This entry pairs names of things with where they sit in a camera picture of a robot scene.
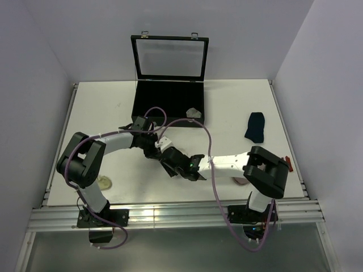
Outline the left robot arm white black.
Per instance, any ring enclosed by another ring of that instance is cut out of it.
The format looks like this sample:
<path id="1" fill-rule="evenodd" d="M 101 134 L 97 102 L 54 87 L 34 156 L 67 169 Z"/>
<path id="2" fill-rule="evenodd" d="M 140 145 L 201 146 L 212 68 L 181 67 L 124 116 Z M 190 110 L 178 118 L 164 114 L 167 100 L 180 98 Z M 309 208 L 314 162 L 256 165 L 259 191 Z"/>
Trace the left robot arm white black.
<path id="1" fill-rule="evenodd" d="M 155 147 L 157 139 L 155 125 L 142 116 L 115 132 L 95 136 L 78 132 L 72 136 L 57 162 L 56 170 L 82 200 L 82 219 L 95 226 L 116 225 L 118 216 L 110 210 L 110 203 L 96 182 L 103 157 L 136 147 L 143 150 L 145 157 L 157 159 L 160 154 Z"/>

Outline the grey sock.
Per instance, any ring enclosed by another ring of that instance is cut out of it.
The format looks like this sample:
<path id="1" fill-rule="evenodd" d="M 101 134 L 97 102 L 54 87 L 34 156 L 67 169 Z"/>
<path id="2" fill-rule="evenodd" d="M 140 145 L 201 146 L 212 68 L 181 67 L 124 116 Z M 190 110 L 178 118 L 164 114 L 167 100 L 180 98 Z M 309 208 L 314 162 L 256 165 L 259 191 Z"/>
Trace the grey sock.
<path id="1" fill-rule="evenodd" d="M 195 108 L 189 108 L 186 111 L 186 116 L 187 116 L 187 118 L 201 118 L 202 113 L 199 110 L 195 109 Z"/>

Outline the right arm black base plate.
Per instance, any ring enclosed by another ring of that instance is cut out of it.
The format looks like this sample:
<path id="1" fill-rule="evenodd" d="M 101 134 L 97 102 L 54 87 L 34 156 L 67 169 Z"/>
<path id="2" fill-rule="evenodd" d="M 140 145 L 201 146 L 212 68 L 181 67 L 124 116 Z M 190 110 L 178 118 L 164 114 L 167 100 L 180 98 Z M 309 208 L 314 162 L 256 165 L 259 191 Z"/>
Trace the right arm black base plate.
<path id="1" fill-rule="evenodd" d="M 266 223 L 268 217 L 270 222 L 278 221 L 278 214 L 276 207 L 273 206 L 270 210 L 271 204 L 263 212 L 257 212 L 248 208 L 247 205 L 229 205 L 227 207 L 227 221 L 230 224 L 259 224 Z"/>

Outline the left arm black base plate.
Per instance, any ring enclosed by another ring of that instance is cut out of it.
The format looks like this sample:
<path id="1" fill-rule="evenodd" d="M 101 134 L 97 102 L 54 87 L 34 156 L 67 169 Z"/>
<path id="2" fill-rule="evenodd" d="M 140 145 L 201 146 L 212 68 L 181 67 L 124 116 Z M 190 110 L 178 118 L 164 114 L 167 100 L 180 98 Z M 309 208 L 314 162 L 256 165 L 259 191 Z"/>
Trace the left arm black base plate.
<path id="1" fill-rule="evenodd" d="M 128 225 L 128 209 L 111 209 L 95 215 L 96 217 L 88 209 L 81 210 L 78 214 L 77 228 L 126 227 Z"/>

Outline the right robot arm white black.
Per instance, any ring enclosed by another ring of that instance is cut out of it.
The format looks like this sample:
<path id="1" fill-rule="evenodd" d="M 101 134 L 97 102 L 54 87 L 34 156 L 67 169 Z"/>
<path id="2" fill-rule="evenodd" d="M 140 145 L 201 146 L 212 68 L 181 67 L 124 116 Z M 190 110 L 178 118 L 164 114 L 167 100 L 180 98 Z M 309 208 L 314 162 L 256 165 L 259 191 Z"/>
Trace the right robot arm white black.
<path id="1" fill-rule="evenodd" d="M 254 146 L 238 155 L 188 157 L 175 147 L 165 149 L 159 162 L 173 177 L 180 175 L 189 181 L 212 180 L 228 177 L 247 180 L 253 189 L 248 196 L 246 216 L 259 220 L 273 199 L 282 199 L 285 193 L 289 164 L 268 150 Z"/>

